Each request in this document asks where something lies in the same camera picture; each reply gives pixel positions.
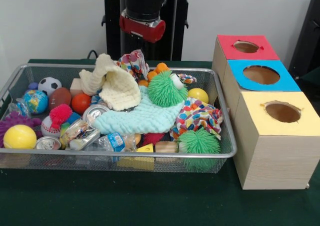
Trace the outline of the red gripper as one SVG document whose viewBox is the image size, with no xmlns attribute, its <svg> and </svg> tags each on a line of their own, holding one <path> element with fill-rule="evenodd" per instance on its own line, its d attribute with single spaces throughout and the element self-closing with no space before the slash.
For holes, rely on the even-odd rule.
<svg viewBox="0 0 320 226">
<path fill-rule="evenodd" d="M 153 44 L 163 37 L 166 29 L 165 21 L 160 18 L 153 22 L 142 22 L 127 17 L 125 13 L 120 15 L 119 25 L 125 33 L 136 35 Z"/>
</svg>

